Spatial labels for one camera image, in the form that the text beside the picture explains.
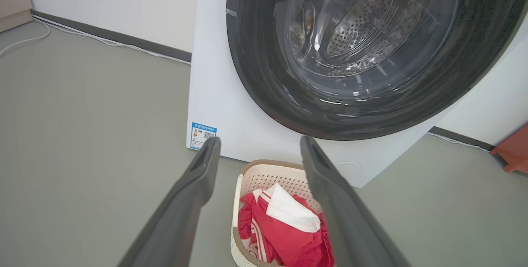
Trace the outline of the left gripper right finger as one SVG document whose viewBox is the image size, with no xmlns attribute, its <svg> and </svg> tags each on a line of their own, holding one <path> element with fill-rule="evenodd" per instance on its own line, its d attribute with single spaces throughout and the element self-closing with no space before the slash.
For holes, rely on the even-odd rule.
<svg viewBox="0 0 528 267">
<path fill-rule="evenodd" d="M 408 267 L 409 262 L 317 141 L 300 140 L 312 196 L 322 207 L 338 267 Z"/>
</svg>

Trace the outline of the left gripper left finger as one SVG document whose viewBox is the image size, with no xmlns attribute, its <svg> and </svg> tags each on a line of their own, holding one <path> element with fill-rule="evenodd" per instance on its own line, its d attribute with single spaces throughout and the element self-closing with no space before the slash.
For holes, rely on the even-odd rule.
<svg viewBox="0 0 528 267">
<path fill-rule="evenodd" d="M 120 267 L 187 267 L 201 208 L 210 200 L 221 140 L 205 141 L 119 262 Z"/>
</svg>

